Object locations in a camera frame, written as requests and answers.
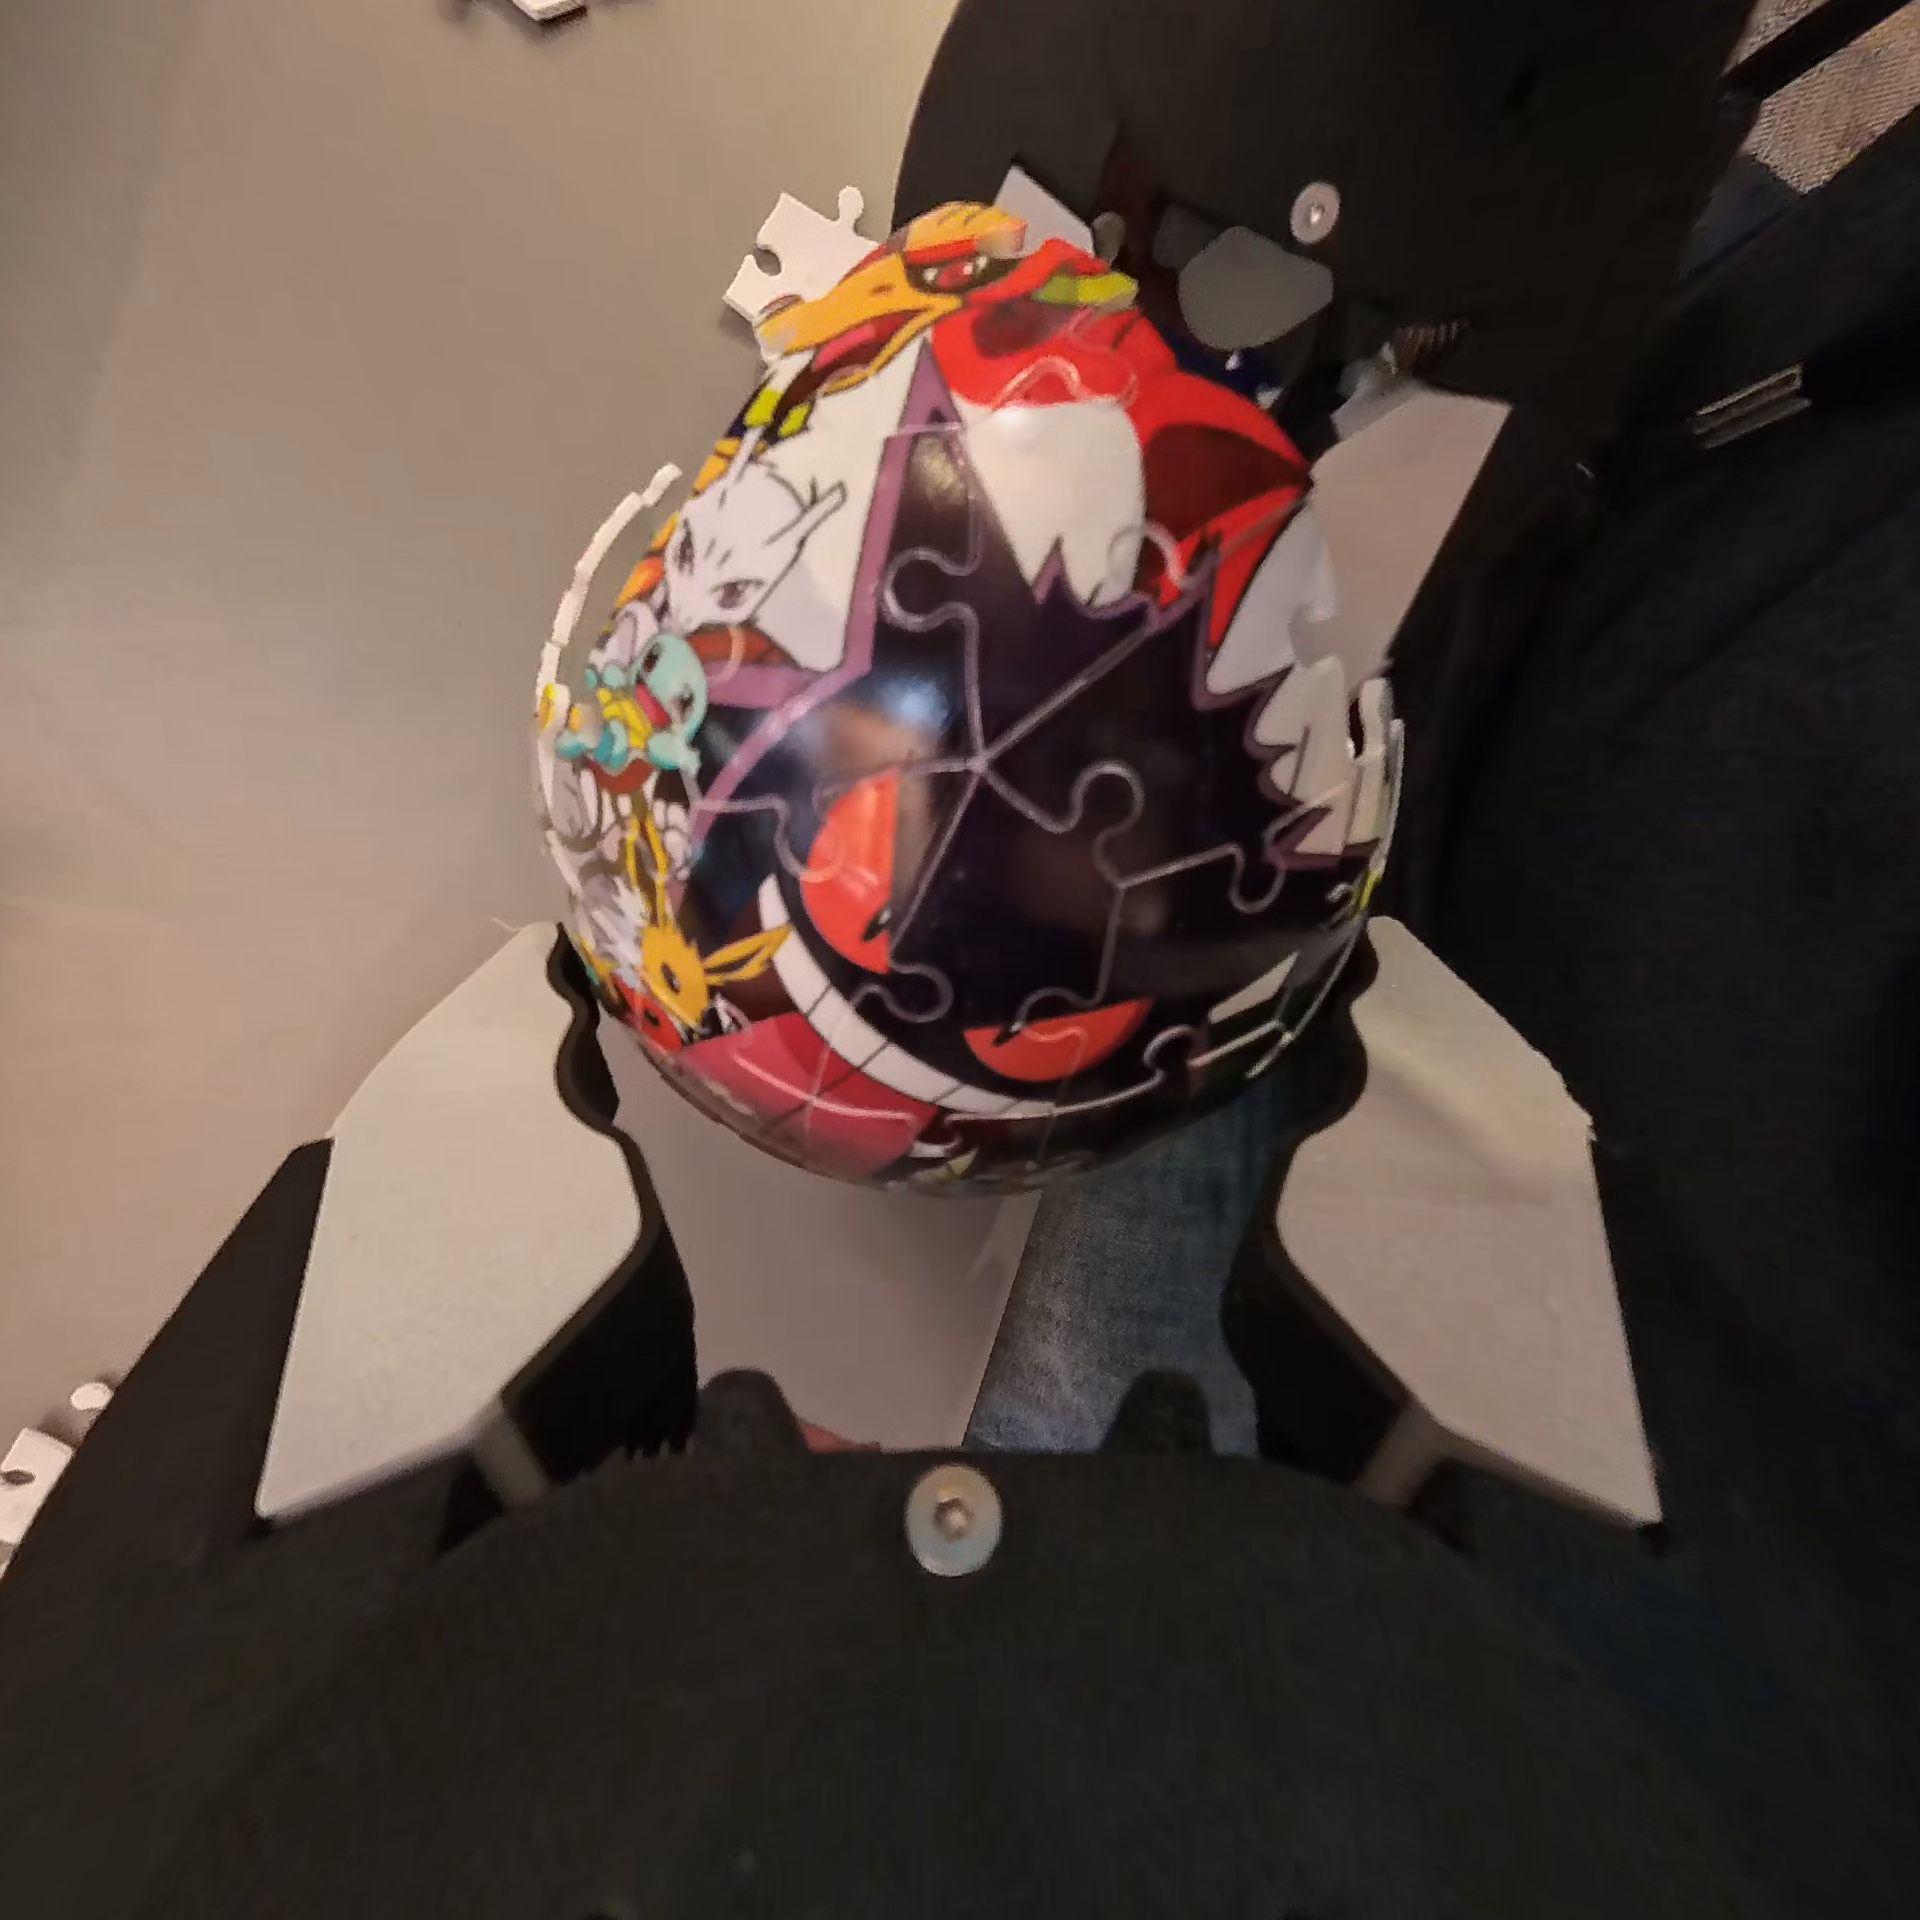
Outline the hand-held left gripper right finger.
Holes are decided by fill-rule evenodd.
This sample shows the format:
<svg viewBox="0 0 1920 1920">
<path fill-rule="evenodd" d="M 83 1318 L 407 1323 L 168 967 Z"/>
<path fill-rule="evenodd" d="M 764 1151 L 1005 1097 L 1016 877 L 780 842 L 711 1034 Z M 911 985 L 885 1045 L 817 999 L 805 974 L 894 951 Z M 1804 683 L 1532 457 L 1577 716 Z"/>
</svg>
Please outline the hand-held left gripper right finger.
<svg viewBox="0 0 1920 1920">
<path fill-rule="evenodd" d="M 1410 1509 L 1453 1469 L 1594 1519 L 1664 1503 L 1607 1235 L 1594 1129 L 1557 1065 L 1405 924 L 1337 1030 L 1355 1101 L 1279 1169 L 1242 1244 L 1274 1281 L 1260 1442 Z"/>
</svg>

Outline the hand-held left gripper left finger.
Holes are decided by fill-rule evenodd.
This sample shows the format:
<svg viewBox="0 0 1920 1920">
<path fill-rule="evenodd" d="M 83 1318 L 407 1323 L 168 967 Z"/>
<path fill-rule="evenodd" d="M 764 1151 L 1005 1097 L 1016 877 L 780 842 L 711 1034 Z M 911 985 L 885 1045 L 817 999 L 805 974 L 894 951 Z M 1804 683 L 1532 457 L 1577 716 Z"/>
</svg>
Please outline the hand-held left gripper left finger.
<svg viewBox="0 0 1920 1920">
<path fill-rule="evenodd" d="M 529 924 L 373 1068 L 329 1134 L 254 1511 L 291 1523 L 428 1465 L 522 1505 L 684 1446 L 695 1301 L 603 1004 Z"/>
</svg>

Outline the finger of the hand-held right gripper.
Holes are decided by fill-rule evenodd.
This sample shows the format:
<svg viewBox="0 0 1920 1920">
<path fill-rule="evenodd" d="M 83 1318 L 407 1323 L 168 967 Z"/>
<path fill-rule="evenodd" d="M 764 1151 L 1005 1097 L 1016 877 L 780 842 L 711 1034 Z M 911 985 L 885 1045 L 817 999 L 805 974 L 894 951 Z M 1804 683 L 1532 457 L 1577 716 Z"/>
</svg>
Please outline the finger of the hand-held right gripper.
<svg viewBox="0 0 1920 1920">
<path fill-rule="evenodd" d="M 1104 213 L 1088 221 L 1018 160 L 1007 166 L 993 204 L 1022 223 L 1022 247 L 1041 247 L 1054 240 L 1071 247 L 1115 247 L 1110 235 L 1102 238 Z"/>
<path fill-rule="evenodd" d="M 1355 425 L 1312 470 L 1302 662 L 1378 676 L 1512 407 L 1395 387 L 1351 403 L 1351 414 Z"/>
</svg>

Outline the squarish white puzzle piece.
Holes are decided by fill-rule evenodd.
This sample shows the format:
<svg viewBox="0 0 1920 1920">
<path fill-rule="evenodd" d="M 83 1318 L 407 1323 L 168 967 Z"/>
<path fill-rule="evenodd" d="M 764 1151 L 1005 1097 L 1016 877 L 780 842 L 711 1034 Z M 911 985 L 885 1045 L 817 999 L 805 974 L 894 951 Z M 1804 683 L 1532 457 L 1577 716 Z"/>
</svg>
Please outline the squarish white puzzle piece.
<svg viewBox="0 0 1920 1920">
<path fill-rule="evenodd" d="M 75 1458 L 59 1434 L 21 1427 L 3 1458 L 3 1564 L 24 1543 L 48 1495 Z"/>
</svg>

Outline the colourful puzzle ball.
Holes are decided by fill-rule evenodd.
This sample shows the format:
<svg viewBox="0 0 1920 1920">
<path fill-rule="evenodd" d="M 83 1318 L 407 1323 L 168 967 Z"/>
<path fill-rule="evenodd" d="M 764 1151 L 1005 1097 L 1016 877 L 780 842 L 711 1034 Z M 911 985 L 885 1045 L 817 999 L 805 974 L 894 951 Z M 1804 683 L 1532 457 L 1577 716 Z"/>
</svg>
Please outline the colourful puzzle ball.
<svg viewBox="0 0 1920 1920">
<path fill-rule="evenodd" d="M 569 935 L 661 1078 L 869 1188 L 1026 1188 L 1232 1100 L 1328 995 L 1403 728 L 1281 402 L 1120 261 L 948 202 L 762 369 L 534 690 Z"/>
</svg>

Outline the person's dark shirt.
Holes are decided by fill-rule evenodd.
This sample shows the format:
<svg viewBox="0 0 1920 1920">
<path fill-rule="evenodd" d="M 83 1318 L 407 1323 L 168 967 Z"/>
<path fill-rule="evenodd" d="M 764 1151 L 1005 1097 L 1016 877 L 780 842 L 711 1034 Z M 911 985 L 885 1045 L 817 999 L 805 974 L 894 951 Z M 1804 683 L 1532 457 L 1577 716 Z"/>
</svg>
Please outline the person's dark shirt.
<svg viewBox="0 0 1920 1920">
<path fill-rule="evenodd" d="M 1683 279 L 1476 605 L 1445 959 L 1560 1069 L 1666 1572 L 1917 1656 L 1917 116 Z"/>
</svg>

